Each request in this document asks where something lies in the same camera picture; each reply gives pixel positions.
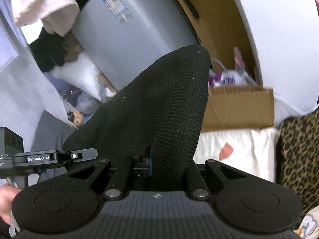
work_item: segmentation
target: teddy bear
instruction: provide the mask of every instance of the teddy bear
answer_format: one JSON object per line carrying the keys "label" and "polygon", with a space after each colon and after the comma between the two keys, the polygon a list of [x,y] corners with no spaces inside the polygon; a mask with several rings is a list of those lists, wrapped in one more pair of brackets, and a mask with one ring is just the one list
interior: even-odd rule
{"label": "teddy bear", "polygon": [[78,111],[68,113],[68,120],[71,121],[76,127],[83,125],[83,114]]}

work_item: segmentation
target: human hand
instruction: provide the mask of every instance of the human hand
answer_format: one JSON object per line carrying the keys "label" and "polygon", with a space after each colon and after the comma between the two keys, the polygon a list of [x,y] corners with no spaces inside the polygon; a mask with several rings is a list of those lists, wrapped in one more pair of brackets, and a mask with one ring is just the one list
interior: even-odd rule
{"label": "human hand", "polygon": [[22,189],[14,188],[9,183],[0,187],[0,217],[7,224],[10,224],[12,201],[20,191]]}

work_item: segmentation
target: leopard print fabric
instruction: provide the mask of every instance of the leopard print fabric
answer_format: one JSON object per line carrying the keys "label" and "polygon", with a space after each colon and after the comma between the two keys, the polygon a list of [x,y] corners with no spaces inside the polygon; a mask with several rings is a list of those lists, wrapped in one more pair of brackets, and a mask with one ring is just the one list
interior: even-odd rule
{"label": "leopard print fabric", "polygon": [[302,201],[302,218],[319,205],[319,110],[280,125],[281,171],[279,184]]}

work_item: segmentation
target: cardboard box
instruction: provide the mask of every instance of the cardboard box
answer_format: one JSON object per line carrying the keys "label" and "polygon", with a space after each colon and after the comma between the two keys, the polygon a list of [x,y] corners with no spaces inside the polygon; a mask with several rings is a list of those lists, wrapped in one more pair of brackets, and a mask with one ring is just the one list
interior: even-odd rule
{"label": "cardboard box", "polygon": [[[196,19],[184,0],[178,0],[211,57],[234,69],[234,47],[238,47],[247,71],[254,77],[255,59],[243,20],[234,0],[190,0],[199,13]],[[212,62],[216,72],[222,69]]]}
{"label": "cardboard box", "polygon": [[209,88],[201,132],[274,125],[272,89],[258,86]]}

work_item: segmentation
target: white bedsheet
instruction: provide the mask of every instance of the white bedsheet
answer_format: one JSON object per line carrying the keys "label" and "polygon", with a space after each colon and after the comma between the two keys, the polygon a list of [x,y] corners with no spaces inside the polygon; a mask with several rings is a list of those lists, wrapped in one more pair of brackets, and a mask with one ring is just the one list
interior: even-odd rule
{"label": "white bedsheet", "polygon": [[201,133],[194,161],[204,164],[207,159],[219,160],[226,143],[233,153],[222,163],[265,180],[275,181],[275,146],[280,132],[275,128],[262,130],[239,129]]}

